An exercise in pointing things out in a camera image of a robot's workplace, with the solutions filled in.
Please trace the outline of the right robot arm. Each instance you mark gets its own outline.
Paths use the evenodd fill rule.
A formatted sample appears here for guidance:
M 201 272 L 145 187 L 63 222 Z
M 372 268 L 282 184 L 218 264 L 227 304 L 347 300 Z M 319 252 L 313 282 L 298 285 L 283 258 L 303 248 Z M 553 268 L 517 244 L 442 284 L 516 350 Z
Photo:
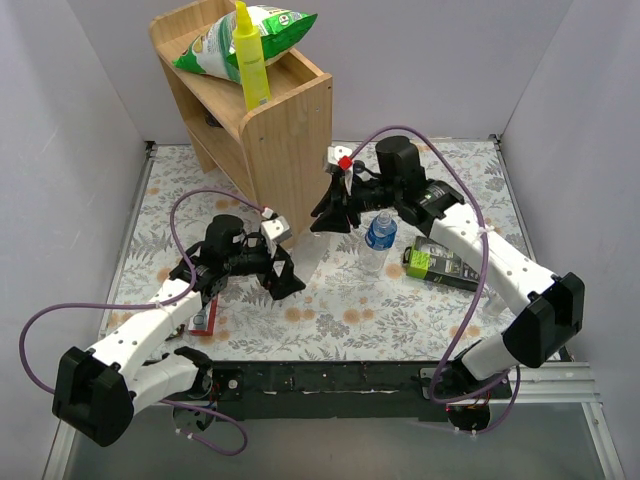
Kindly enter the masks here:
M 513 367 L 540 367 L 580 332 L 585 284 L 577 275 L 556 275 L 486 226 L 470 194 L 427 177 L 407 137 L 384 138 L 375 151 L 379 171 L 361 180 L 352 154 L 329 148 L 331 183 L 311 213 L 312 231 L 348 233 L 360 225 L 362 213 L 393 208 L 405 223 L 459 256 L 515 316 L 503 332 L 466 348 L 435 373 L 434 392 L 449 402 L 475 397 Z

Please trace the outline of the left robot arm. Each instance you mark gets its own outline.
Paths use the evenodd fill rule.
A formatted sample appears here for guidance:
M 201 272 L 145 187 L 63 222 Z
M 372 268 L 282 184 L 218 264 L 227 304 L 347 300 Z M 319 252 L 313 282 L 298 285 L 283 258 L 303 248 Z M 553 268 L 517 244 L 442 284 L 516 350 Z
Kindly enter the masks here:
M 281 245 L 292 236 L 289 223 L 273 212 L 263 217 L 259 230 L 247 233 L 240 218 L 215 216 L 204 240 L 187 249 L 150 305 L 89 349 L 70 348 L 58 367 L 54 415 L 106 447 L 156 402 L 174 394 L 210 397 L 218 383 L 206 354 L 180 347 L 159 361 L 150 356 L 232 277 L 255 276 L 275 300 L 304 289 Z

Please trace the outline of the clear plastic bottle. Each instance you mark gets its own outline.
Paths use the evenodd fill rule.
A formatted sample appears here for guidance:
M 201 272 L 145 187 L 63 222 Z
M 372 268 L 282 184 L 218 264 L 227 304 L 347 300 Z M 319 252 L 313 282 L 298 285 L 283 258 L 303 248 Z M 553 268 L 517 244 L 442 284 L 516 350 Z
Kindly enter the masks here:
M 295 275 L 308 286 L 320 261 L 329 248 L 329 234 L 305 230 L 298 237 L 292 250 Z

